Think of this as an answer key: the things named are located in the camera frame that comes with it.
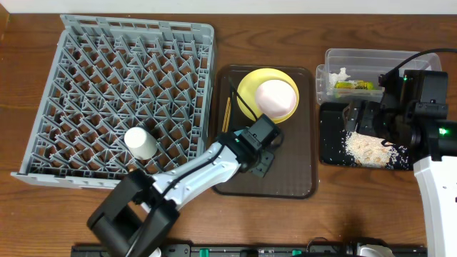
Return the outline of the white tissue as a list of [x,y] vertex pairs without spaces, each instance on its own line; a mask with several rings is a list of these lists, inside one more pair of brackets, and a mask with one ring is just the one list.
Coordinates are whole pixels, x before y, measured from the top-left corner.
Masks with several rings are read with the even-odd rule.
[[346,68],[340,68],[338,73],[331,73],[329,74],[329,83],[332,87],[336,85],[339,81],[346,81],[351,76],[346,73]]

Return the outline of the white bowl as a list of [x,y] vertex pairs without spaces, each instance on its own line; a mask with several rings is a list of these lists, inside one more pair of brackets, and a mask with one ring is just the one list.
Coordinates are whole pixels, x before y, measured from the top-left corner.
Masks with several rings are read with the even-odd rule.
[[255,102],[258,109],[270,119],[289,115],[297,104],[296,92],[282,80],[268,80],[256,90]]

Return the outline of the yellow plate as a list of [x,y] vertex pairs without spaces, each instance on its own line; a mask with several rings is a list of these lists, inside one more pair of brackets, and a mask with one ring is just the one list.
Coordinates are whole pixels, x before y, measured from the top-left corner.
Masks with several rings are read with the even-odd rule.
[[256,90],[257,88],[265,81],[268,80],[282,80],[287,82],[292,86],[294,91],[296,92],[296,98],[297,98],[297,104],[294,108],[294,110],[287,116],[279,119],[271,119],[274,123],[278,124],[286,119],[290,118],[295,110],[298,108],[298,103],[299,103],[299,92],[298,92],[298,87],[295,83],[295,81],[287,75],[285,72],[280,71],[278,69],[272,69],[272,68],[262,68],[262,69],[256,69],[250,73],[248,73],[246,76],[244,76],[241,80],[241,82],[238,85],[237,92],[239,94],[239,97],[237,98],[237,103],[238,107],[241,109],[243,114],[251,119],[252,121],[255,121],[254,115],[251,113],[251,111],[254,112],[256,117],[260,117],[263,113],[258,109],[258,106],[256,105],[255,102],[255,95],[256,95]]

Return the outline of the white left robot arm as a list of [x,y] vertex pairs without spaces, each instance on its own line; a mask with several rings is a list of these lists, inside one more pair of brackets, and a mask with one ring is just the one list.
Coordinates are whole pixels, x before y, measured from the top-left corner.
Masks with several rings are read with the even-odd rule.
[[87,221],[110,256],[150,256],[180,216],[180,209],[207,189],[256,164],[277,133],[223,133],[199,157],[174,170],[148,176],[129,173]]

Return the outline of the white green cup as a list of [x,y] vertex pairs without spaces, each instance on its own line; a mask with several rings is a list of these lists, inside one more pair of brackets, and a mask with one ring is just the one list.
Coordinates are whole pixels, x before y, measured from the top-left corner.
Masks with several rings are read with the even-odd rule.
[[141,127],[130,128],[124,135],[124,142],[132,156],[139,160],[150,159],[158,151],[156,139]]

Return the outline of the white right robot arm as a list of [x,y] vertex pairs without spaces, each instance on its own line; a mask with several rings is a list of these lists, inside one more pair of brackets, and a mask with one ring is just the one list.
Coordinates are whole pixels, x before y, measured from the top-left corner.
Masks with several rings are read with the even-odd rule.
[[435,101],[388,108],[352,101],[343,110],[347,131],[405,146],[423,203],[429,256],[456,255],[456,122]]

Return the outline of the green yellow snack wrapper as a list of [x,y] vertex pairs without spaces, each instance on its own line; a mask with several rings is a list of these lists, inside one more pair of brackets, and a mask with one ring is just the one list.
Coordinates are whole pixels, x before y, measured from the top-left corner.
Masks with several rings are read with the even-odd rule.
[[341,96],[353,95],[362,91],[371,91],[375,89],[375,86],[370,81],[351,80],[351,81],[337,81],[334,88],[337,90],[337,94]]

